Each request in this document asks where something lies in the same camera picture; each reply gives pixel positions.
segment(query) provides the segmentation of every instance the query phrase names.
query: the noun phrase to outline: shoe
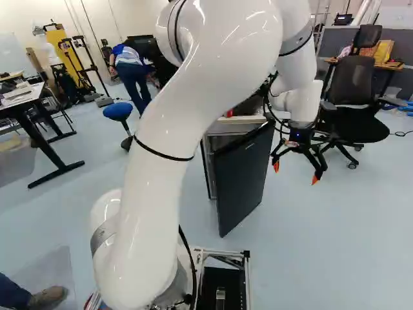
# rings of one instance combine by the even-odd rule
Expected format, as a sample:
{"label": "shoe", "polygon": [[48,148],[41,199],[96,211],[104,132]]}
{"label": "shoe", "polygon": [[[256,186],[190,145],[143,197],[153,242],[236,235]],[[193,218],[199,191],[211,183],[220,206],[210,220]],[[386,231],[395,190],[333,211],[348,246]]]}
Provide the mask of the shoe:
{"label": "shoe", "polygon": [[28,303],[29,310],[51,310],[67,297],[68,290],[62,286],[52,286],[34,294]]}

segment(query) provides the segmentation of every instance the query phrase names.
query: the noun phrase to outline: jeans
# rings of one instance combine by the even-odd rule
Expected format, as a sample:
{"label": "jeans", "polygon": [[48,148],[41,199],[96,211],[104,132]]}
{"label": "jeans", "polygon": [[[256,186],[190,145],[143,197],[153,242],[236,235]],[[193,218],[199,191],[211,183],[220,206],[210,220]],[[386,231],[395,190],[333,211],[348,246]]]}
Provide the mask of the jeans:
{"label": "jeans", "polygon": [[[146,72],[144,68],[141,65],[118,63],[116,66],[116,71],[125,85],[129,96],[132,98],[132,101],[142,116],[146,106],[152,100],[148,85],[146,84]],[[142,98],[137,91],[136,83],[138,83],[141,87]]]}
{"label": "jeans", "polygon": [[32,294],[0,273],[0,307],[24,310],[31,297]]}

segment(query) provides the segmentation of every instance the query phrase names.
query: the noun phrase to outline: floor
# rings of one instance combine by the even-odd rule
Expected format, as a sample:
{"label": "floor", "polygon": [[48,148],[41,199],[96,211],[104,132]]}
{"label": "floor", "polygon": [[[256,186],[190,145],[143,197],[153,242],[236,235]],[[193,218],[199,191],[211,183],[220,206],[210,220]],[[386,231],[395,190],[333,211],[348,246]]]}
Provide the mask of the floor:
{"label": "floor", "polygon": [[[121,85],[110,93],[126,97]],[[37,152],[31,175],[0,188],[0,271],[22,279],[22,270],[67,247],[76,296],[72,309],[82,309],[95,287],[89,211],[100,195],[122,186],[128,156],[119,147],[122,126],[93,103],[68,113],[78,133],[53,148],[66,163],[86,165],[28,191],[28,183],[53,169]],[[138,117],[135,111],[129,124]],[[397,112],[378,117],[392,132],[413,130],[413,119]],[[59,124],[68,130],[62,119]],[[368,145],[356,154],[357,170],[347,169],[346,159],[331,150],[330,168],[315,186],[306,159],[286,156],[278,174],[268,168],[262,204],[221,239],[198,151],[184,180],[181,224],[193,245],[251,250],[253,309],[410,310],[411,154],[413,134]],[[37,265],[45,269],[37,273],[42,281],[48,264]]]}

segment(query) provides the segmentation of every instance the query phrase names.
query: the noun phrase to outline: dark gray panel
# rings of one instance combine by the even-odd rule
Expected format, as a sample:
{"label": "dark gray panel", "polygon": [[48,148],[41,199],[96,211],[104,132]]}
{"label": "dark gray panel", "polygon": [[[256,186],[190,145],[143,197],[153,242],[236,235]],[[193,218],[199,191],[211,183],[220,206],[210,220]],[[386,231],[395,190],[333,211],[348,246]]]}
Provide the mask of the dark gray panel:
{"label": "dark gray panel", "polygon": [[[326,28],[318,57],[337,56],[343,47],[351,44],[357,28]],[[395,41],[392,58],[401,58],[406,65],[413,65],[413,30],[384,28],[382,40]]]}
{"label": "dark gray panel", "polygon": [[[357,28],[326,28],[318,57],[337,56],[343,47],[351,44],[357,30]],[[395,41],[391,54],[392,58],[401,58],[406,65],[413,65],[413,30],[384,28],[381,39]],[[318,59],[317,67],[317,76],[322,78],[327,71],[326,65]],[[377,93],[383,86],[388,74],[389,72],[386,70],[376,70],[374,87]],[[412,81],[413,70],[406,68],[402,72],[394,74],[390,86],[402,88],[398,97],[409,99],[413,92]]]}
{"label": "dark gray panel", "polygon": [[383,29],[382,40],[393,40],[392,58],[401,58],[406,65],[413,65],[413,30]]}
{"label": "dark gray panel", "polygon": [[349,46],[358,28],[326,28],[318,57],[338,56],[343,47]]}
{"label": "dark gray panel", "polygon": [[[379,90],[383,87],[386,77],[388,76],[389,72],[386,70],[376,70],[374,74],[374,90],[375,93],[378,94]],[[404,69],[401,72],[395,72],[392,82],[390,86],[399,87],[402,90],[398,94],[398,98],[400,99],[410,99],[413,93],[412,87],[413,81],[413,70],[411,69]]]}

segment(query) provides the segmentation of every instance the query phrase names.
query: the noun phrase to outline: mesh chair back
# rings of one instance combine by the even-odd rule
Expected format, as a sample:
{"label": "mesh chair back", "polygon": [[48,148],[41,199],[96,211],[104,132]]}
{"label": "mesh chair back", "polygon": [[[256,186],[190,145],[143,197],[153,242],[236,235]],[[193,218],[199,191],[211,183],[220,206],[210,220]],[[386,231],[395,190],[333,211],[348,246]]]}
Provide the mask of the mesh chair back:
{"label": "mesh chair back", "polygon": [[354,37],[353,46],[355,48],[374,47],[380,40],[382,31],[381,25],[361,25]]}
{"label": "mesh chair back", "polygon": [[335,105],[366,105],[372,102],[374,58],[347,56],[336,66],[327,99]]}

